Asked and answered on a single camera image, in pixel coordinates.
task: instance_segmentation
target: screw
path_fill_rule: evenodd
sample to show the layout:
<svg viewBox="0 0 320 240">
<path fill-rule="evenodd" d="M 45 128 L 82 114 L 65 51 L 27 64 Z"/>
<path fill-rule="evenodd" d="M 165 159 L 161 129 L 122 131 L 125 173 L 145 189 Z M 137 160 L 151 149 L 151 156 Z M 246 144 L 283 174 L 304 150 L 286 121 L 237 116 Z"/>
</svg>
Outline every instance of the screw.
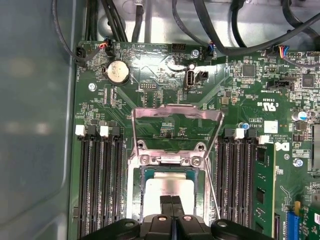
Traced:
<svg viewBox="0 0 320 240">
<path fill-rule="evenodd" d="M 160 216 L 158 217 L 159 221 L 165 221 L 167 220 L 167 217 L 166 216 Z"/>
<path fill-rule="evenodd" d="M 192 217 L 190 217 L 190 216 L 184 216 L 183 217 L 183 220 L 185 220 L 185 221 L 191 221 L 191 219 L 192 219 Z"/>
<path fill-rule="evenodd" d="M 225 228 L 227 226 L 227 224 L 224 221 L 218 221 L 218 226 Z"/>
<path fill-rule="evenodd" d="M 149 161 L 150 161 L 150 159 L 149 159 L 149 156 L 147 156 L 147 155 L 142 155 L 140 157 L 140 163 L 143 165 L 149 164 Z"/>
<path fill-rule="evenodd" d="M 293 160 L 293 166 L 299 168 L 302 167 L 304 162 L 300 158 L 296 158 Z"/>
<path fill-rule="evenodd" d="M 135 225 L 133 222 L 127 222 L 125 224 L 126 227 L 132 227 L 133 225 Z"/>
<path fill-rule="evenodd" d="M 191 57 L 193 57 L 193 58 L 198 58 L 200 56 L 200 52 L 199 52 L 199 50 L 198 49 L 193 49 L 192 51 L 191 51 Z"/>
<path fill-rule="evenodd" d="M 91 92 L 94 92 L 95 90 L 97 90 L 97 85 L 95 83 L 89 83 L 88 85 L 88 89 L 91 91 Z"/>
<path fill-rule="evenodd" d="M 191 160 L 191 165 L 192 166 L 195 166 L 195 167 L 198 167 L 200 166 L 201 164 L 201 159 L 198 158 L 198 157 L 193 157 L 192 160 Z"/>
</svg>

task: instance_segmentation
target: integrated circuit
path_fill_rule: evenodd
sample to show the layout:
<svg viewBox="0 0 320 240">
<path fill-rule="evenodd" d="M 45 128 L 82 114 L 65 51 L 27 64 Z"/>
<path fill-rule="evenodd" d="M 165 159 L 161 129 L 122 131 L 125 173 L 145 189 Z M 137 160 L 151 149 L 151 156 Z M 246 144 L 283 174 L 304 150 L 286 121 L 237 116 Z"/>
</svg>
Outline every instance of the integrated circuit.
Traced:
<svg viewBox="0 0 320 240">
<path fill-rule="evenodd" d="M 261 204 L 265 203 L 265 191 L 264 190 L 257 188 L 255 197 L 259 201 L 259 203 L 261 203 Z"/>
<path fill-rule="evenodd" d="M 244 77 L 255 77 L 256 76 L 256 67 L 252 64 L 244 64 L 243 65 L 243 76 Z"/>
<path fill-rule="evenodd" d="M 315 86 L 315 75 L 304 74 L 302 76 L 302 87 L 303 88 L 313 88 Z"/>
</svg>

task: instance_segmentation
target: cable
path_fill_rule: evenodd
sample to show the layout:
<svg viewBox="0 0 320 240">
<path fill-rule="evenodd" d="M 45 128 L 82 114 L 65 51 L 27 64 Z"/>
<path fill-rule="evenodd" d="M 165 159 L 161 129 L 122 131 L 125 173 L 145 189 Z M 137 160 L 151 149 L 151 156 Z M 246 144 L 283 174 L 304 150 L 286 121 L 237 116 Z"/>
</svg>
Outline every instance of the cable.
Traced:
<svg viewBox="0 0 320 240">
<path fill-rule="evenodd" d="M 91 3 L 90 0 L 86 0 L 86 11 L 85 11 L 85 25 L 84 25 L 84 40 L 90 40 L 91 31 Z"/>
<path fill-rule="evenodd" d="M 97 41 L 97 34 L 98 34 L 98 0 L 92 1 L 92 8 L 91 8 L 91 41 Z"/>
<path fill-rule="evenodd" d="M 120 35 L 121 41 L 122 42 L 128 42 L 128 38 L 127 38 L 127 35 L 126 35 L 126 31 L 125 31 L 124 25 L 122 24 L 119 12 L 118 12 L 118 10 L 117 10 L 117 8 L 115 6 L 114 1 L 113 0 L 106 0 L 106 2 L 109 5 L 111 15 L 113 16 L 114 22 L 115 22 L 115 24 L 116 24 L 116 26 L 117 26 L 117 28 L 119 30 L 119 35 Z"/>
<path fill-rule="evenodd" d="M 117 42 L 121 42 L 120 35 L 118 33 L 118 29 L 117 29 L 116 23 L 115 23 L 114 18 L 112 17 L 112 14 L 111 14 L 111 11 L 109 9 L 109 5 L 107 3 L 107 0 L 101 0 L 101 3 L 102 3 L 102 6 L 104 8 L 104 11 L 105 11 L 106 18 L 108 19 L 109 25 L 111 27 L 114 39 Z"/>
<path fill-rule="evenodd" d="M 294 28 L 299 27 L 301 24 L 303 24 L 302 21 L 300 21 L 294 13 L 290 9 L 291 5 L 291 0 L 282 0 L 282 12 L 283 15 L 286 19 L 286 21 Z M 307 27 L 302 31 L 303 33 L 307 34 L 314 42 L 314 45 L 316 46 L 317 49 L 320 49 L 320 44 L 319 44 L 319 38 L 320 35 L 313 30 L 311 27 Z"/>
<path fill-rule="evenodd" d="M 52 4 L 51 4 L 51 11 L 52 11 L 52 16 L 53 16 L 53 24 L 54 24 L 54 28 L 55 31 L 58 35 L 58 38 L 64 48 L 64 50 L 75 60 L 77 60 L 78 62 L 86 62 L 89 61 L 91 59 L 93 59 L 95 57 L 95 55 L 98 54 L 98 52 L 100 51 L 101 48 L 104 48 L 106 46 L 106 43 L 102 43 L 99 45 L 99 47 L 97 47 L 96 49 L 94 49 L 88 56 L 86 57 L 79 57 L 76 54 L 74 54 L 70 48 L 68 47 L 68 44 L 66 43 L 66 40 L 61 32 L 61 28 L 59 25 L 59 21 L 58 21 L 58 12 L 57 12 L 57 0 L 52 0 Z"/>
<path fill-rule="evenodd" d="M 137 43 L 140 35 L 141 25 L 144 16 L 144 7 L 141 5 L 136 6 L 135 10 L 135 25 L 132 33 L 131 42 Z"/>
<path fill-rule="evenodd" d="M 320 67 L 320 63 L 316 63 L 316 64 L 301 64 L 301 63 L 297 63 L 295 61 L 290 60 L 288 57 L 284 57 L 283 60 L 285 60 L 286 62 L 295 65 L 296 67 L 299 68 L 306 68 L 306 69 L 312 69 L 312 68 L 316 68 L 316 67 Z"/>
<path fill-rule="evenodd" d="M 178 27 L 182 30 L 182 32 L 184 32 L 186 35 L 188 35 L 191 39 L 193 39 L 196 43 L 207 47 L 208 44 L 205 41 L 202 41 L 201 39 L 199 39 L 198 37 L 196 37 L 194 34 L 192 34 L 187 27 L 185 26 L 185 24 L 182 22 L 178 11 L 177 11 L 177 3 L 178 0 L 172 0 L 172 14 L 173 14 L 173 18 L 176 22 L 176 24 L 178 25 Z"/>
<path fill-rule="evenodd" d="M 232 28 L 232 33 L 234 36 L 234 39 L 236 43 L 239 45 L 240 48 L 246 48 L 247 46 L 245 45 L 244 41 L 242 40 L 239 29 L 238 29 L 238 12 L 239 9 L 235 9 L 231 13 L 231 28 Z"/>
<path fill-rule="evenodd" d="M 289 40 L 290 38 L 294 37 L 295 35 L 297 35 L 301 31 L 303 31 L 304 29 L 308 28 L 309 26 L 311 26 L 312 24 L 314 24 L 315 22 L 320 20 L 320 13 L 318 13 L 317 15 L 310 18 L 308 21 L 306 21 L 305 23 L 296 27 L 292 31 L 290 31 L 282 36 L 279 36 L 273 40 L 267 41 L 265 43 L 262 43 L 262 44 L 259 44 L 256 46 L 251 46 L 251 47 L 246 47 L 246 48 L 243 47 L 240 49 L 229 49 L 229 48 L 225 48 L 224 45 L 222 44 L 222 42 L 220 41 L 219 36 L 212 25 L 212 22 L 211 22 L 211 19 L 208 14 L 208 10 L 206 8 L 204 1 L 203 0 L 193 0 L 193 4 L 194 4 L 195 10 L 197 12 L 199 20 L 200 20 L 205 32 L 207 33 L 207 35 L 209 36 L 211 41 L 214 42 L 216 48 L 222 54 L 227 55 L 227 56 L 237 56 L 237 55 L 250 54 L 250 53 L 253 53 L 253 52 L 256 52 L 259 50 L 270 48 L 274 45 L 279 45 L 280 43 Z"/>
</svg>

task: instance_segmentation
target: black dimm slot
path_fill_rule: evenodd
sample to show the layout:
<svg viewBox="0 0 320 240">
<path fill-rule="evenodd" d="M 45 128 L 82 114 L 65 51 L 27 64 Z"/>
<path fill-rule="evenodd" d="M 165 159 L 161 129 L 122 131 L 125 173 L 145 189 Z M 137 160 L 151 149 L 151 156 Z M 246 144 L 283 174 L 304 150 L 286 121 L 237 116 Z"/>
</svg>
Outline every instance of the black dimm slot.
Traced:
<svg viewBox="0 0 320 240">
<path fill-rule="evenodd" d="M 109 224 L 109 209 L 110 209 L 110 192 L 111 192 L 111 151 L 112 143 L 107 139 L 103 140 L 102 154 L 102 174 L 101 174 L 101 227 Z"/>
<path fill-rule="evenodd" d="M 251 227 L 253 217 L 253 204 L 252 204 L 252 192 L 253 192 L 253 177 L 254 177 L 254 163 L 256 160 L 256 144 L 255 139 L 246 140 L 245 147 L 245 175 L 243 181 L 243 188 L 245 193 L 243 194 L 243 202 L 246 206 L 246 215 L 244 220 L 244 226 Z"/>
<path fill-rule="evenodd" d="M 238 144 L 237 142 L 234 142 L 232 144 L 233 146 L 233 154 L 230 158 L 231 165 L 232 165 L 232 172 L 231 172 L 231 178 L 230 182 L 232 182 L 232 186 L 230 188 L 230 193 L 232 197 L 229 200 L 229 206 L 231 211 L 231 216 L 229 220 L 237 223 L 237 196 L 238 196 Z"/>
<path fill-rule="evenodd" d="M 222 215 L 222 197 L 223 197 L 223 186 L 222 186 L 222 179 L 223 179 L 223 157 L 224 157 L 224 150 L 225 144 L 221 142 L 219 139 L 219 143 L 217 146 L 217 159 L 216 159 L 216 175 L 215 175 L 215 190 L 216 190 L 216 201 L 219 207 L 219 213 Z"/>
<path fill-rule="evenodd" d="M 122 138 L 117 138 L 112 144 L 112 155 L 114 156 L 114 185 L 113 185 L 113 197 L 112 197 L 112 216 L 113 221 L 116 222 L 120 220 L 120 210 L 121 210 L 121 186 L 122 186 Z"/>
<path fill-rule="evenodd" d="M 229 173 L 229 169 L 230 169 L 230 158 L 232 158 L 232 146 L 229 142 L 225 142 L 224 143 L 224 158 L 223 158 L 223 179 L 222 179 L 222 193 L 223 193 L 223 197 L 222 197 L 222 215 L 221 217 L 224 219 L 228 219 L 228 215 L 229 215 L 229 211 L 228 211 L 228 198 L 230 196 L 230 192 L 229 192 L 229 186 L 230 186 L 230 173 Z"/>
<path fill-rule="evenodd" d="M 81 140 L 81 159 L 80 159 L 80 187 L 79 187 L 79 221 L 78 238 L 87 235 L 88 218 L 88 181 L 89 181 L 89 161 L 91 144 L 88 137 L 79 138 Z"/>
<path fill-rule="evenodd" d="M 92 141 L 92 158 L 90 163 L 90 233 L 97 230 L 99 201 L 99 168 L 100 168 L 100 137 Z"/>
<path fill-rule="evenodd" d="M 244 182 L 244 163 L 246 161 L 245 158 L 245 144 L 244 140 L 237 140 L 237 174 L 236 174 L 236 181 L 237 181 L 237 191 L 236 191 L 236 214 L 235 214 L 235 222 L 239 224 L 243 224 L 243 210 L 244 210 L 244 202 L 243 202 L 243 182 Z"/>
</svg>

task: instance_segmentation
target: wire bundle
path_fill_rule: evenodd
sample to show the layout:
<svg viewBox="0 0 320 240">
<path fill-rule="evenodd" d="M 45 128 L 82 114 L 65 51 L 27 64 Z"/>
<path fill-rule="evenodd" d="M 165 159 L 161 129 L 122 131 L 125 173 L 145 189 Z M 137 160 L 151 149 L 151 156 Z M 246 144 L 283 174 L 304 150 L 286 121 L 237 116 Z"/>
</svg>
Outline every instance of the wire bundle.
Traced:
<svg viewBox="0 0 320 240">
<path fill-rule="evenodd" d="M 106 17 L 108 18 L 113 37 L 117 42 L 128 42 L 124 25 L 113 0 L 101 0 Z"/>
<path fill-rule="evenodd" d="M 279 46 L 280 58 L 283 59 L 287 56 L 288 49 L 289 49 L 289 46 Z"/>
</svg>

